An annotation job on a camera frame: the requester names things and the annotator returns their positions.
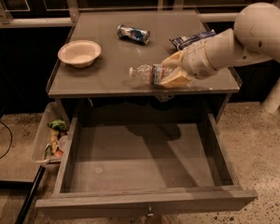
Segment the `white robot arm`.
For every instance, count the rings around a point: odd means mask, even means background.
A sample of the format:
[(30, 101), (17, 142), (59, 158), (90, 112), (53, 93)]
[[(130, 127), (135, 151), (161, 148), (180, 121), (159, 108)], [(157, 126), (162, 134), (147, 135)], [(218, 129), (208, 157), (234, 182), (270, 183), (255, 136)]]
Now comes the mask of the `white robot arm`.
[(227, 67), (275, 60), (280, 63), (280, 8), (268, 3), (245, 7), (234, 25), (197, 41), (162, 61), (190, 76), (206, 79)]

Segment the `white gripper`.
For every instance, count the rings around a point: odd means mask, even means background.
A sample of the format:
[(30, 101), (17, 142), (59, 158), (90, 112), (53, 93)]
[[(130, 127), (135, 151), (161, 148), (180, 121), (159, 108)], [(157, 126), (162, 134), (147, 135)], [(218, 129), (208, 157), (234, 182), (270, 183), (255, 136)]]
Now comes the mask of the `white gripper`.
[(205, 39), (194, 42), (163, 60), (162, 65), (171, 68), (184, 67), (189, 74), (183, 69), (175, 69), (161, 80), (160, 85), (165, 88), (179, 88), (188, 85), (193, 77), (206, 79), (214, 76), (217, 70), (207, 60), (205, 44)]

